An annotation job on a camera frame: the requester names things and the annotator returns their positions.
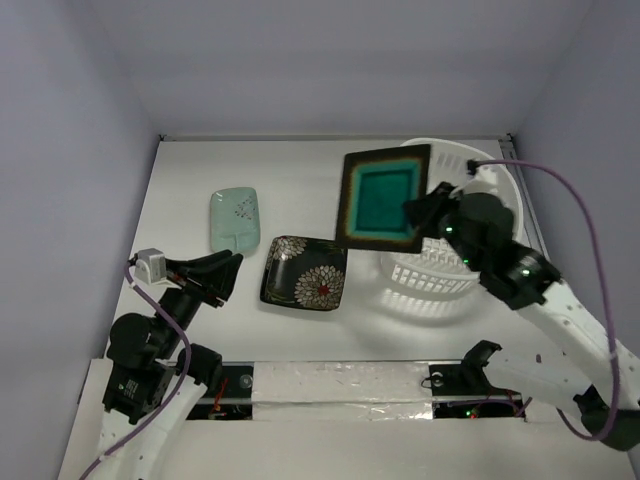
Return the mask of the light green rectangular plate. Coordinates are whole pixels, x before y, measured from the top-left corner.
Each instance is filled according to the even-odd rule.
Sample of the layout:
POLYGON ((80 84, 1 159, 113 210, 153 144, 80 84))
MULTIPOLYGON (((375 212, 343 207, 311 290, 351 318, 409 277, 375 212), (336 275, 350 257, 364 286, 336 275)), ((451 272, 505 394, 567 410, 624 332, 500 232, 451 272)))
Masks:
POLYGON ((210 246, 213 252, 247 253, 261 240, 257 192, 234 187, 214 192, 210 199, 210 246))

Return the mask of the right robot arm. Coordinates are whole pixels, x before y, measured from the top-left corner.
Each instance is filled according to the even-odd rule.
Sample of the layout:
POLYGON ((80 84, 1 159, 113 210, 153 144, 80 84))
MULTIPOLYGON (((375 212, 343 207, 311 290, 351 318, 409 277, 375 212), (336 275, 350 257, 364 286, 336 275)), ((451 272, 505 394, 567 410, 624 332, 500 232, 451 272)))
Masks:
POLYGON ((639 359, 575 296, 538 251, 513 238, 514 214, 495 195, 455 191, 441 183, 403 209, 423 237, 444 239, 481 286, 546 335, 561 351, 556 363, 509 354, 487 341, 460 368, 462 384, 482 392, 513 389, 578 419, 579 438, 626 452, 639 444, 639 359))

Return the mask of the teal and brown square plate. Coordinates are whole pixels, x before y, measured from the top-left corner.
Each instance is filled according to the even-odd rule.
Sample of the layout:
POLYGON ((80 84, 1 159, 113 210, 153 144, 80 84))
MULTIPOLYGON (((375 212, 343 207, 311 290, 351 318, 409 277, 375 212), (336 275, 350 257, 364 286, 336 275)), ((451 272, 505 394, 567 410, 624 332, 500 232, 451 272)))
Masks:
POLYGON ((419 253, 422 239, 403 205, 426 194, 430 159, 429 144, 345 155, 336 244, 353 250, 419 253))

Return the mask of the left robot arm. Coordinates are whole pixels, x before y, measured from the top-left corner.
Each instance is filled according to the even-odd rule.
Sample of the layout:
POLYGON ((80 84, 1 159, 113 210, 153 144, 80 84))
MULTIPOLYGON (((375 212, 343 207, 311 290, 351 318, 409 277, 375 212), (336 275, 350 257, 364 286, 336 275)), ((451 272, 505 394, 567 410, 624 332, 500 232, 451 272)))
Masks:
POLYGON ((128 287, 154 313, 126 313, 110 328, 98 454, 82 478, 158 478, 196 403, 224 392, 221 355, 192 343, 186 330, 202 305, 229 300, 243 260, 229 250, 171 260, 157 249, 128 260, 128 287))

